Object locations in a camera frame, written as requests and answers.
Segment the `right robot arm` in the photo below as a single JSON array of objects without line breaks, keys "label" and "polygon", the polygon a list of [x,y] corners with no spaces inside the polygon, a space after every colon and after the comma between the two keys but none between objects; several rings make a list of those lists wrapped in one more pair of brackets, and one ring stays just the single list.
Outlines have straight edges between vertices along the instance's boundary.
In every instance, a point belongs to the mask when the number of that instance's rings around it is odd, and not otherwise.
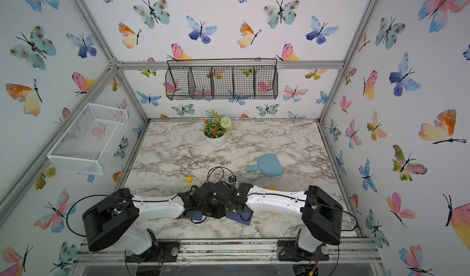
[{"label": "right robot arm", "polygon": [[294,246],[280,247],[282,261],[289,256],[293,261],[309,257],[328,260],[328,246],[340,245],[343,215],[349,214],[338,201],[314,185],[304,191],[283,192],[252,184],[240,184],[237,189],[224,184],[222,189],[214,190],[213,195],[225,207],[227,216],[266,211],[302,220],[304,226],[297,233]]}]

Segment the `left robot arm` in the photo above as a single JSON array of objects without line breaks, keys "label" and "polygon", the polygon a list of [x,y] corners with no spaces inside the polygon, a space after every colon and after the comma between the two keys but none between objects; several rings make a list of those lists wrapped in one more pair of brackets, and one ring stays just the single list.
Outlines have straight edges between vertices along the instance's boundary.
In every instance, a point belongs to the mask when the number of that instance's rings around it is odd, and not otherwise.
[{"label": "left robot arm", "polygon": [[176,261],[180,244],[161,243],[150,228],[140,222],[161,218],[187,219],[199,225],[208,218],[226,217],[230,207],[227,196],[236,186],[237,178],[225,167],[222,177],[209,179],[187,192],[167,197],[134,195],[129,189],[119,189],[111,195],[99,195],[97,204],[83,212],[84,234],[90,252],[109,248],[124,250],[124,259],[131,263],[171,263]]}]

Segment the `potted flower plant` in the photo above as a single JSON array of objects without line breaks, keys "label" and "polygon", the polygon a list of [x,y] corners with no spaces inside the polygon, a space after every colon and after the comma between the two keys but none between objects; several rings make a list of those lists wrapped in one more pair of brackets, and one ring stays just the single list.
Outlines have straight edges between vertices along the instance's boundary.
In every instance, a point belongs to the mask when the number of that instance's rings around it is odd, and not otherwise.
[{"label": "potted flower plant", "polygon": [[214,149],[220,149],[234,129],[233,120],[212,109],[207,111],[209,118],[204,121],[203,134],[208,144]]}]

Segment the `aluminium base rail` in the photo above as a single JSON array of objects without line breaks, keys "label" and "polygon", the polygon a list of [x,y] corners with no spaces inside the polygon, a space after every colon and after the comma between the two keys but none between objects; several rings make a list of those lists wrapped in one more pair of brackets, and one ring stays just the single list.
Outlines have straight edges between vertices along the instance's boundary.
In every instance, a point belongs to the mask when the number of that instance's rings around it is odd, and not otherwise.
[{"label": "aluminium base rail", "polygon": [[[162,240],[165,265],[307,264],[313,255],[302,252],[295,238]],[[372,239],[343,238],[338,246],[317,248],[321,264],[380,264]]]}]

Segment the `white mesh wall basket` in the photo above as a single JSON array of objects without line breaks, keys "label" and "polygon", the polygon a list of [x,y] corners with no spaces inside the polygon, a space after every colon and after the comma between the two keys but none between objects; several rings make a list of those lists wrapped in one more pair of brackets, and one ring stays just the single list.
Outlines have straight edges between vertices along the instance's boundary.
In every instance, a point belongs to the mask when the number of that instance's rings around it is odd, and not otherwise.
[{"label": "white mesh wall basket", "polygon": [[103,175],[128,117],[125,108],[88,103],[48,152],[48,160],[61,171]]}]

